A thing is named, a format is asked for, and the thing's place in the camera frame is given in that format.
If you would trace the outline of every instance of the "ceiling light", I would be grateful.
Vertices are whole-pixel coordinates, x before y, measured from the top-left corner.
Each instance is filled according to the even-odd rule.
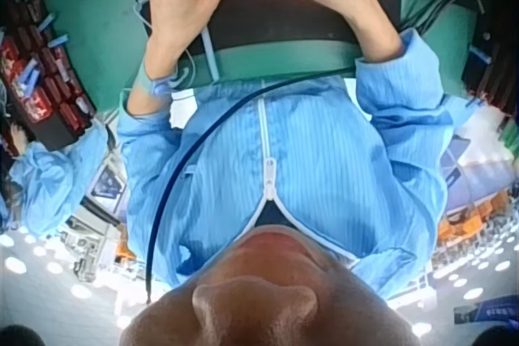
[[[48,263],[47,270],[55,275],[63,273],[63,267],[59,263]]]
[[[490,249],[485,250],[485,253],[481,254],[479,257],[480,259],[485,259],[490,257],[494,253],[494,248],[491,247]]]
[[[6,268],[18,275],[22,275],[27,271],[25,264],[15,257],[6,258]]]
[[[459,279],[454,283],[454,288],[460,288],[465,284],[467,284],[467,279]]]
[[[15,241],[13,241],[13,238],[9,237],[6,234],[0,235],[0,245],[5,247],[12,247],[15,245]]]
[[[418,337],[421,338],[428,332],[431,332],[432,326],[429,323],[416,323],[413,325],[413,333]]]
[[[71,288],[71,292],[78,299],[89,299],[92,296],[92,292],[90,292],[90,289],[80,284],[73,285]]]
[[[119,316],[117,318],[117,327],[121,330],[124,330],[128,326],[130,326],[131,318],[129,316]]]
[[[465,296],[463,298],[465,300],[477,299],[478,297],[481,296],[482,293],[483,293],[483,288],[471,289],[469,292],[467,292],[465,294]]]
[[[32,245],[33,243],[36,242],[36,238],[33,237],[32,235],[27,235],[25,237],[25,241],[29,244],[29,245]]]
[[[44,255],[47,254],[47,250],[45,250],[45,248],[43,248],[41,246],[36,246],[32,252],[37,257],[43,257]]]
[[[502,263],[498,263],[495,267],[495,271],[506,271],[510,267],[510,261],[504,261]]]

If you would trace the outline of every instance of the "cuff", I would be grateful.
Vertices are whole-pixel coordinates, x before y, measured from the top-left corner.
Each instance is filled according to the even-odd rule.
[[[383,63],[356,61],[358,102],[367,113],[394,106],[434,109],[444,94],[440,62],[413,29],[401,34],[405,53]]]
[[[155,125],[169,125],[169,110],[162,109],[157,111],[156,113],[149,113],[147,115],[130,115],[127,112],[127,102],[128,102],[129,92],[124,92],[122,95],[122,103],[119,107],[119,122],[118,127],[124,128],[127,130],[134,129],[136,127],[145,126],[155,126]]]

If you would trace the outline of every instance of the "blue coat sleeve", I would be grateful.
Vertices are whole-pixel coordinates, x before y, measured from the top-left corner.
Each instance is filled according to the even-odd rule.
[[[167,110],[131,116],[125,108],[126,99],[120,109],[118,138],[131,193],[127,207],[129,243],[130,249],[144,258],[157,206],[152,202],[156,196],[151,194],[161,190],[159,177],[178,151],[182,131],[171,128]]]
[[[399,202],[396,208],[409,221],[400,247],[408,260],[380,280],[379,292],[386,297],[415,277],[434,250],[447,202],[440,157],[453,136],[453,121],[442,105],[438,58],[415,31],[401,38],[402,57],[382,64],[357,61],[358,103],[372,115],[384,142],[400,194],[391,201]]]

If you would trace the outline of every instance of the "red box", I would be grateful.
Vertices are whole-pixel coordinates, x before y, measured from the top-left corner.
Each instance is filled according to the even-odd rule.
[[[54,106],[59,106],[62,103],[62,94],[59,93],[58,86],[54,82],[54,79],[51,77],[47,77],[43,81],[42,87],[47,92],[47,95],[50,97],[52,102],[54,103]]]
[[[54,76],[54,82],[56,85],[58,85],[59,91],[62,93],[62,96],[65,100],[69,100],[72,98],[72,92],[71,89],[68,87],[68,85],[63,81],[61,75],[55,75]]]

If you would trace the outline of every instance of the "workbench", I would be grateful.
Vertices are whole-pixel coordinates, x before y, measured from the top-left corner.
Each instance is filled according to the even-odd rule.
[[[402,0],[407,18],[429,0]],[[85,89],[98,111],[117,107],[120,92],[130,88],[148,38],[132,10],[135,0],[47,0],[58,14],[55,27],[67,32],[67,48]],[[440,58],[444,90],[465,96],[461,73],[474,34],[476,14],[450,6],[425,40]],[[281,77],[346,68],[360,56],[357,45],[339,41],[285,41],[219,50],[217,63],[223,81]],[[204,55],[195,56],[194,86],[210,83]]]

